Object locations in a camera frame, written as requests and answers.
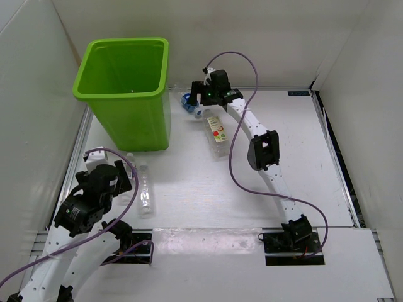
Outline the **clear bottle blue white label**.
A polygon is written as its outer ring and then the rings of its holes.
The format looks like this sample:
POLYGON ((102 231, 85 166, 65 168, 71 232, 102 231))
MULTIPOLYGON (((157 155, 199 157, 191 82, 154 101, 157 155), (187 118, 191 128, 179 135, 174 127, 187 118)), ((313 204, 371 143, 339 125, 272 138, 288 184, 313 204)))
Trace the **clear bottle blue white label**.
POLYGON ((127 176, 130 180, 134 180, 135 179, 135 172, 133 171, 132 168, 134 168, 134 170, 136 170, 136 161, 135 161, 135 157, 133 153, 127 153, 126 154, 126 159, 130 162, 130 164, 125 164, 125 170, 127 173, 127 176))

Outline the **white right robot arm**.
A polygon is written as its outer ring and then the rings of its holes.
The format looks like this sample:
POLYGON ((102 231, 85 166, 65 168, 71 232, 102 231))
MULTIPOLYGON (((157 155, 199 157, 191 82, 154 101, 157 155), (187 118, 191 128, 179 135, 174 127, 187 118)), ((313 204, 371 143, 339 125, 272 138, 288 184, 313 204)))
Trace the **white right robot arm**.
POLYGON ((312 226, 296 205, 284 181, 280 168, 279 135, 262 125, 247 107, 244 96, 230 86, 226 71, 204 68, 205 79, 191 85, 190 104, 197 101, 204 106, 221 106, 249 140, 247 161, 258 172, 283 215, 283 245, 292 252, 308 247, 312 239, 312 226))

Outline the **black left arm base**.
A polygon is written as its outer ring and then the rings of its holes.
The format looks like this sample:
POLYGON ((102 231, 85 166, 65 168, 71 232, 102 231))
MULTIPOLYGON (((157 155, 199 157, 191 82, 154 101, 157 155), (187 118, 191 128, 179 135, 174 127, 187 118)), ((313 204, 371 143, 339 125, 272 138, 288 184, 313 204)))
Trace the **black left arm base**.
MULTIPOLYGON (((152 240, 152 230, 134 230, 132 232, 132 244, 142 242, 144 240, 152 240)), ((128 254, 119 258, 124 250, 119 250, 112 253, 104 262, 111 262, 112 264, 151 264, 151 244, 142 243, 128 254)))

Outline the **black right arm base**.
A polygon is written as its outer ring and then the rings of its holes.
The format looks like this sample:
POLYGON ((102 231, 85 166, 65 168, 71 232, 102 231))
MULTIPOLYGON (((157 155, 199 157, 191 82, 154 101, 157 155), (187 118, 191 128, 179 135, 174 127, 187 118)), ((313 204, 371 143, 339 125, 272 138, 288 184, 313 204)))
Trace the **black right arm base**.
POLYGON ((321 246, 317 232, 309 239, 294 246, 286 243, 283 232, 263 232, 258 235, 263 243, 266 266, 323 266, 325 264, 322 252, 312 257, 321 246))

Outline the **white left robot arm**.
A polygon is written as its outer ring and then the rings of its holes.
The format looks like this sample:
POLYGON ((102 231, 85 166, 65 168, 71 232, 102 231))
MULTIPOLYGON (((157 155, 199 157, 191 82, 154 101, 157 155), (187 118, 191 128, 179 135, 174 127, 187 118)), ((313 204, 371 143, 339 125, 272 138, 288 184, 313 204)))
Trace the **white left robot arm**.
POLYGON ((102 222, 112 208, 113 198, 132 187, 125 170, 125 159, 110 165, 106 159, 86 165, 76 174, 77 186, 60 204, 48 231, 42 257, 21 291, 9 301, 73 301, 86 279, 114 251, 124 252, 132 246, 132 228, 115 218, 102 222), (101 222, 102 229, 92 233, 101 222))

